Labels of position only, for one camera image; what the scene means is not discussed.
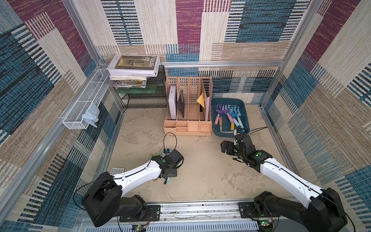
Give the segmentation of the light blue fork rake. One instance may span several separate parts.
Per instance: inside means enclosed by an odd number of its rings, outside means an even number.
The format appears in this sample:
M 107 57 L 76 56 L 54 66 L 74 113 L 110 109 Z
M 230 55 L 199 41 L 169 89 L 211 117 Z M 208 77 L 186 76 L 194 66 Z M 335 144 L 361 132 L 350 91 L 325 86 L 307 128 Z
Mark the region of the light blue fork rake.
M 243 123 L 242 123 L 242 120 L 241 120 L 241 116 L 242 116 L 242 114 L 241 114 L 241 112 L 240 112 L 240 110 L 239 110 L 240 108 L 238 107 L 238 106 L 235 106 L 234 107 L 234 113 L 236 114 L 236 118 L 237 118 L 237 122 L 238 122 L 238 126 L 241 128 L 241 129 L 244 129 L 244 125 L 243 125 Z

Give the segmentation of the blue rake yellow handle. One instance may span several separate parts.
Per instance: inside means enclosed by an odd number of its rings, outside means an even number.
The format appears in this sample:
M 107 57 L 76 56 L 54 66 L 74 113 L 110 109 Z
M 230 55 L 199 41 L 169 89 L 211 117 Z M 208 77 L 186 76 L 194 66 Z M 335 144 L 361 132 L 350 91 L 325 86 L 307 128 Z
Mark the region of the blue rake yellow handle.
M 231 122 L 231 131 L 234 131 L 235 130 L 235 121 L 234 121 L 234 117 L 233 117 L 233 111 L 232 111 L 230 106 L 228 106 L 228 108 L 229 108 L 229 116 L 230 116 L 230 122 Z

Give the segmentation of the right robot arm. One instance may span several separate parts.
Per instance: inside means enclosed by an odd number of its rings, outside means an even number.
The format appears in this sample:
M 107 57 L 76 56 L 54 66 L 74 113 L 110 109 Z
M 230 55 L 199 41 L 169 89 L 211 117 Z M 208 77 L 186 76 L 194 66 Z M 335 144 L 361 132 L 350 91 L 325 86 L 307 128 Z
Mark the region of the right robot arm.
M 286 217 L 303 225 L 309 232 L 338 232 L 348 223 L 339 194 L 323 189 L 296 175 L 264 150 L 257 150 L 250 136 L 238 133 L 233 141 L 223 141 L 221 151 L 269 177 L 290 192 L 296 201 L 264 191 L 252 203 L 239 204 L 242 217 Z

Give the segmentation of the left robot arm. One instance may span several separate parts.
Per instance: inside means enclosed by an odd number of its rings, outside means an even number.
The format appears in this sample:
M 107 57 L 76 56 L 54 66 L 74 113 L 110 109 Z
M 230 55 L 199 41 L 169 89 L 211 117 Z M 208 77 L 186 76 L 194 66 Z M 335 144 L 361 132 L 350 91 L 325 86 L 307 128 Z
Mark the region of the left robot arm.
M 145 164 L 120 174 L 100 174 L 82 198 L 82 206 L 95 227 L 112 218 L 118 222 L 154 222 L 160 219 L 160 206 L 150 206 L 140 195 L 126 197 L 134 188 L 155 180 L 177 176 L 184 157 L 173 150 L 165 156 L 152 156 Z

